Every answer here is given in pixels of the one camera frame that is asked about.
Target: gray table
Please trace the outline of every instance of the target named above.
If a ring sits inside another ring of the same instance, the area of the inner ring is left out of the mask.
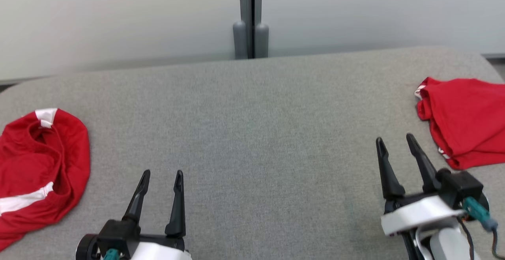
[[[381,230],[375,139],[383,137],[408,193],[422,181],[407,132],[436,168],[446,166],[415,112],[413,92],[428,75],[503,82],[479,55],[411,48],[78,73],[14,86],[0,95],[0,125],[38,108],[74,114],[90,133],[92,173],[67,217],[0,258],[73,258],[85,233],[122,216],[150,168],[142,231],[163,232],[182,169],[185,240],[195,260],[406,259],[402,239]],[[503,165],[470,172],[505,224]],[[479,224],[469,229],[491,259],[492,237]]]

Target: gray fabric surface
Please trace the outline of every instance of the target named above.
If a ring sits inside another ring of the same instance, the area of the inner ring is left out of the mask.
[[[34,80],[0,95],[0,125],[59,107],[88,127],[92,173],[80,204],[0,258],[72,259],[85,233],[120,218],[150,168],[143,233],[162,233],[184,171],[193,259],[406,259],[382,233],[375,139],[407,192],[421,176],[405,134],[446,166],[413,95],[427,76],[503,82],[479,55],[447,48],[213,62]],[[505,224],[503,165],[470,170]],[[469,226],[482,259],[492,237]],[[505,251],[505,225],[501,226]]]

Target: white wall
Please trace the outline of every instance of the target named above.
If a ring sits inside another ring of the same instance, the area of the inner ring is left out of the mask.
[[[239,0],[0,0],[0,82],[234,57]]]
[[[270,56],[448,45],[505,54],[505,0],[263,0]]]

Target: teal cable connector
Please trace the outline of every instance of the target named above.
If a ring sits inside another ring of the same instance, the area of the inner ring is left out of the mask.
[[[119,260],[119,251],[117,249],[109,249],[103,260]]]
[[[489,211],[473,197],[467,197],[463,200],[462,209],[478,220],[487,232],[492,232],[498,227],[498,222],[491,217]]]

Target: red garment with white stripe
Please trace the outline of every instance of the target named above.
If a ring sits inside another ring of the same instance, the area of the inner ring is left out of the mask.
[[[56,108],[8,124],[0,136],[0,251],[61,220],[90,177],[84,124]]]
[[[456,170],[505,163],[505,84],[425,79],[415,96],[421,120]]]

